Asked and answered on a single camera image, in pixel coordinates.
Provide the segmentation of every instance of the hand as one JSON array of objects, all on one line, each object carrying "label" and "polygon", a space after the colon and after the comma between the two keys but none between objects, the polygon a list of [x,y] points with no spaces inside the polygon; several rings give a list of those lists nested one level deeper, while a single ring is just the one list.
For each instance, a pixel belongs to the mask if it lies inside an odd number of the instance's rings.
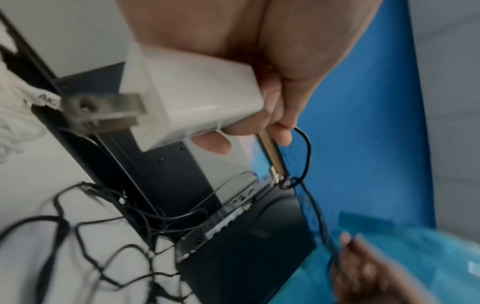
[{"label": "hand", "polygon": [[[223,131],[266,129],[279,145],[320,81],[352,49],[382,0],[117,0],[141,43],[252,65],[264,108]],[[229,141],[211,132],[192,139],[219,154]]]},{"label": "hand", "polygon": [[435,299],[406,269],[363,238],[340,236],[342,251],[330,276],[340,303],[434,304]]}]

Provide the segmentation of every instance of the white connector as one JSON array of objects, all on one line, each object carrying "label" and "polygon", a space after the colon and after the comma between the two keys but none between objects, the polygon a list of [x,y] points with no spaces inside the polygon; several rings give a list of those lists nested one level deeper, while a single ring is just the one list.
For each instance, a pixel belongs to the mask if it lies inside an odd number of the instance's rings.
[{"label": "white connector", "polygon": [[263,108],[251,66],[132,44],[120,86],[146,114],[131,128],[142,151],[231,125]]}]

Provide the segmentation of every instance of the wooden edge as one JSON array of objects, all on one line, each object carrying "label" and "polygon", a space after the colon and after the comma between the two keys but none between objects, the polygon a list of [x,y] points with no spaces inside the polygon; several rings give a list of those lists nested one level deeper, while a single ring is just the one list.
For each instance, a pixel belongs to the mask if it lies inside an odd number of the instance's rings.
[{"label": "wooden edge", "polygon": [[261,131],[257,135],[257,137],[260,140],[260,143],[263,146],[263,149],[265,150],[265,153],[270,160],[270,163],[275,168],[275,171],[278,174],[285,176],[287,170],[285,168],[282,156],[280,156],[280,151],[277,144],[273,141],[273,139],[267,134],[265,130]]}]

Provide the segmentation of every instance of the white power adapter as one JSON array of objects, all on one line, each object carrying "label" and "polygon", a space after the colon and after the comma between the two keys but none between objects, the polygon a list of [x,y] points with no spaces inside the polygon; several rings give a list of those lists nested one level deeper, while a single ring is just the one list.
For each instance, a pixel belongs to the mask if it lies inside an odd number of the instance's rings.
[{"label": "white power adapter", "polygon": [[120,92],[138,93],[145,107],[131,127],[142,151],[219,130],[264,106],[249,65],[136,43]]}]

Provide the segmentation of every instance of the metal prong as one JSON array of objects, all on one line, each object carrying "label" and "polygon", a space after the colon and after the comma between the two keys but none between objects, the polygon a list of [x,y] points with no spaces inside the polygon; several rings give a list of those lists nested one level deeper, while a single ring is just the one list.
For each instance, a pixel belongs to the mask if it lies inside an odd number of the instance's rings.
[{"label": "metal prong", "polygon": [[84,135],[128,129],[145,114],[139,94],[63,96],[61,106],[70,128]]}]

